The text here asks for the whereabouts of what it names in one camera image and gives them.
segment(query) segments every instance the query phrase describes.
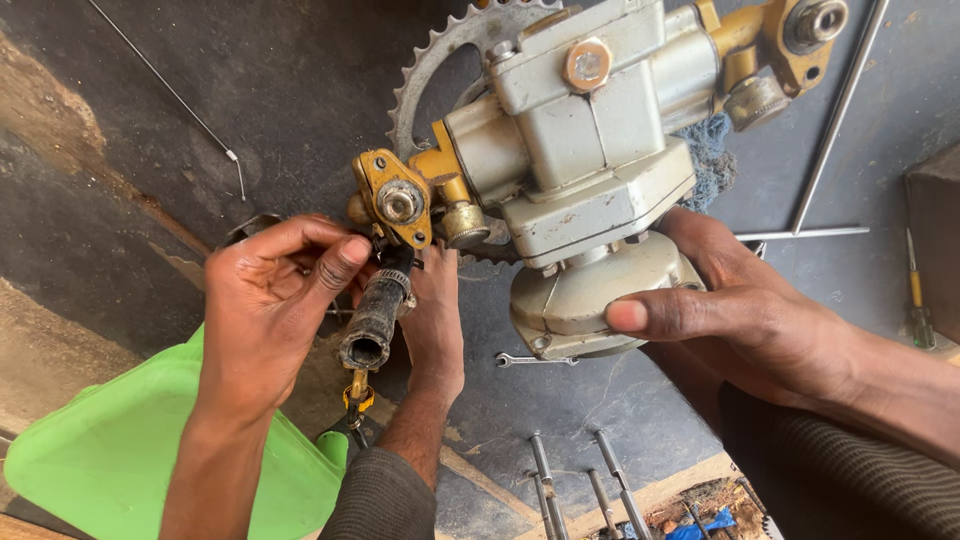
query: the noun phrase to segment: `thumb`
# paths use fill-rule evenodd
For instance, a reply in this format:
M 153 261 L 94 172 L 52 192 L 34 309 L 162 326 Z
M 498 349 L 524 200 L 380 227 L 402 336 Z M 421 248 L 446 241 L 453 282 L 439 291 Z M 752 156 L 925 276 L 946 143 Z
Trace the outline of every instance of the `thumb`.
M 370 241 L 359 235 L 342 238 L 317 259 L 297 304 L 317 324 L 324 320 L 326 308 L 356 277 L 370 257 Z
M 680 341 L 717 335 L 754 341 L 771 322 L 773 292 L 742 285 L 715 292 L 685 288 L 647 290 L 607 305 L 607 324 L 614 331 L 649 341 Z

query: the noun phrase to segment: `screwdriver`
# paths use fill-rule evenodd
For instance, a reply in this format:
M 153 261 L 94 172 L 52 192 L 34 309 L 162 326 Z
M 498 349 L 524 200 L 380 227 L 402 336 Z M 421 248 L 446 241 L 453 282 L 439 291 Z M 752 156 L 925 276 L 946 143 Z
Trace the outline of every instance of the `screwdriver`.
M 929 350 L 937 346 L 937 338 L 929 323 L 930 310 L 924 307 L 924 296 L 920 292 L 920 272 L 917 271 L 917 256 L 909 228 L 906 230 L 906 249 L 910 254 L 910 290 L 913 292 L 913 344 Z

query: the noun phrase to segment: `sleeve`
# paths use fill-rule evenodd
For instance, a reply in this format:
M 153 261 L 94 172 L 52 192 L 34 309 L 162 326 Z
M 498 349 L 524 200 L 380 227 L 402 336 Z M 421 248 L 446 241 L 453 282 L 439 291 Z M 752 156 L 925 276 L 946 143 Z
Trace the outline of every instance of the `sleeve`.
M 382 448 L 357 455 L 318 540 L 434 537 L 437 501 L 402 457 Z
M 728 382 L 719 404 L 724 449 L 784 537 L 960 538 L 957 471 Z

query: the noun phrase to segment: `open-end wrench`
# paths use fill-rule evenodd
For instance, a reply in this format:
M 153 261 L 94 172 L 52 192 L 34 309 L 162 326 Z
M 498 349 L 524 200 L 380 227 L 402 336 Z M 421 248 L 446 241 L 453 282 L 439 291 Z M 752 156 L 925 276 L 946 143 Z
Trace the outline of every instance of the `open-end wrench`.
M 496 356 L 496 367 L 510 367 L 514 364 L 552 364 L 563 363 L 571 366 L 577 365 L 579 358 L 551 358 L 540 359 L 533 356 L 510 356 L 506 353 L 500 353 Z

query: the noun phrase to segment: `cable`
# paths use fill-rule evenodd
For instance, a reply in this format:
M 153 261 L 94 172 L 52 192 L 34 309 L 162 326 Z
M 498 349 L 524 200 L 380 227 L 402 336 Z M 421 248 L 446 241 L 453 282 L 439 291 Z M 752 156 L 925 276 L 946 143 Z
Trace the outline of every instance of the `cable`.
M 173 87 L 170 86 L 169 83 L 167 83 L 167 80 L 164 79 L 162 75 L 160 75 L 160 72 L 156 70 L 156 68 L 154 67 L 154 65 L 151 64 L 149 60 L 147 60 L 147 57 L 143 56 L 143 53 L 140 52 L 140 49 L 137 49 L 137 48 L 136 48 L 136 45 L 134 45 L 133 42 L 130 41 L 129 38 L 127 38 L 127 35 L 124 34 L 123 31 L 121 31 L 121 30 L 117 27 L 117 25 L 113 23 L 112 20 L 110 20 L 110 17 L 108 17 L 107 14 L 104 13 L 104 11 L 100 9 L 100 6 L 98 6 L 97 3 L 94 2 L 93 0 L 87 0 L 87 2 L 89 2 L 90 5 L 93 6 L 93 9 L 96 10 L 96 11 L 104 18 L 104 20 L 105 20 L 110 26 L 113 27 L 113 30 L 115 30 L 115 31 L 117 32 L 117 34 L 119 34 L 120 37 L 122 37 L 123 40 L 126 41 L 128 45 L 130 45 L 130 48 L 134 51 L 134 53 L 136 53 L 136 55 L 143 61 L 143 63 L 147 64 L 147 67 L 149 67 L 150 70 L 154 72 L 154 75 L 156 75 L 156 77 L 157 77 L 158 79 L 160 79 L 160 82 L 163 83 L 163 85 L 166 86 L 168 90 L 170 90 L 170 93 L 172 93 L 172 94 L 174 95 L 174 97 L 177 98 L 177 101 L 179 101 L 180 104 L 183 105 L 183 108 L 184 108 L 184 109 L 187 109 L 187 112 L 189 112 L 190 115 L 193 116 L 193 119 L 196 120 L 197 123 L 200 124 L 201 127 L 203 127 L 204 130 L 205 130 L 211 137 L 213 137 L 213 140 L 217 141 L 217 144 L 219 144 L 220 147 L 224 149 L 224 152 L 227 154 L 227 157 L 230 158 L 231 161 L 233 161 L 234 163 L 237 164 L 237 176 L 240 178 L 240 200 L 241 200 L 241 201 L 246 201 L 246 200 L 247 200 L 247 194 L 246 194 L 246 192 L 244 191 L 244 187 L 243 187 L 243 171 L 242 171 L 241 168 L 240 168 L 240 159 L 237 158 L 237 155 L 234 154 L 233 151 L 230 150 L 230 149 L 227 147 L 226 144 L 224 144 L 224 141 L 220 140 L 220 137 L 216 136 L 216 134 L 213 133 L 213 130 L 211 130 L 210 128 L 208 128 L 208 127 L 206 126 L 206 124 L 203 122 L 203 120 L 200 119 L 200 116 L 198 116 L 195 112 L 193 112 L 193 109 L 190 109 L 190 106 L 187 105 L 185 101 L 183 101 L 183 98 L 180 97 L 180 95 L 177 93 L 177 91 L 174 90 Z

